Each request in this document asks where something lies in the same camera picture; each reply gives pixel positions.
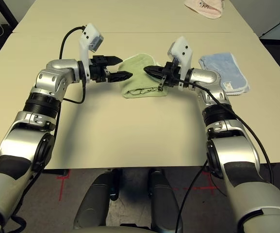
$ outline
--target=white bracket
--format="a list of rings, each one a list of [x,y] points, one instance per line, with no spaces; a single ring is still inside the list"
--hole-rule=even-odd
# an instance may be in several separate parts
[[[90,59],[88,56],[89,50],[92,52],[97,51],[98,47],[103,41],[103,36],[100,34],[100,32],[96,29],[96,27],[89,23],[85,30],[82,32],[82,35],[80,37],[80,55],[81,55],[81,61],[85,70],[85,76],[87,80],[87,84],[90,80]]]
[[[187,71],[191,68],[193,51],[184,36],[181,36],[172,43],[168,51],[168,56],[171,59],[176,58],[179,61],[179,64],[181,64],[180,80],[185,80]],[[183,90],[183,83],[181,82],[179,83],[179,90]]]

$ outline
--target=pink towel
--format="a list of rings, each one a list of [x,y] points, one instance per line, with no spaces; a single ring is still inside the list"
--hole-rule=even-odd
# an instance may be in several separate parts
[[[186,0],[184,4],[199,14],[212,19],[220,18],[224,8],[222,0]]]

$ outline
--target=white table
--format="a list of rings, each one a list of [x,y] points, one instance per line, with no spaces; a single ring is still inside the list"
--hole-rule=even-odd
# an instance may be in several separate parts
[[[64,58],[79,59],[79,35],[68,39]],[[165,64],[169,46],[181,35],[194,51],[193,67],[199,67],[198,59],[205,54],[235,55],[251,90],[230,97],[232,106],[263,142],[271,162],[280,162],[280,67],[253,33],[104,33],[97,54],[126,59],[145,52]],[[57,59],[63,36],[14,33],[1,49],[0,142],[23,109],[38,72]],[[66,93],[77,100],[81,95],[81,84],[71,85]],[[199,166],[206,158],[197,99],[187,90],[125,99],[118,83],[92,82],[83,105],[63,102],[60,121],[47,168]]]
[[[221,18],[209,19],[183,0],[36,0],[15,33],[66,33],[89,22],[102,33],[241,32],[252,29],[229,0]]]

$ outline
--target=gray carpet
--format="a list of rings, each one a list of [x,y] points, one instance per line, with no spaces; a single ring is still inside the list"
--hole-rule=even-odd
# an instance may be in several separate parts
[[[179,205],[199,167],[165,167]],[[93,180],[105,169],[72,169],[69,176],[42,174],[27,194],[18,215],[27,221],[26,233],[60,233],[72,229],[77,209]],[[280,188],[280,164],[274,167],[276,185]],[[262,166],[266,178],[267,169]],[[119,199],[110,202],[106,223],[136,223],[150,227],[150,199],[147,195],[148,168],[125,168]],[[225,190],[221,180],[216,185]],[[202,173],[191,191],[182,213],[184,232],[236,232],[236,224],[228,198],[211,183],[208,173]],[[6,231],[16,228],[11,220]]]

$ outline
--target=towel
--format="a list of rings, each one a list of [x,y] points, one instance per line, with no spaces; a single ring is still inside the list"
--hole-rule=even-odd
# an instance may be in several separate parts
[[[158,91],[160,80],[148,75],[143,69],[156,65],[155,60],[148,54],[138,54],[123,61],[118,70],[125,70],[133,76],[120,82],[121,94],[125,98],[161,97],[168,94],[167,87]]]
[[[242,74],[235,57],[229,53],[206,55],[199,59],[202,69],[214,70],[221,76],[221,86],[228,96],[249,91],[247,79]]]
[[[224,9],[222,0],[186,0],[184,5],[211,19],[220,18]]]

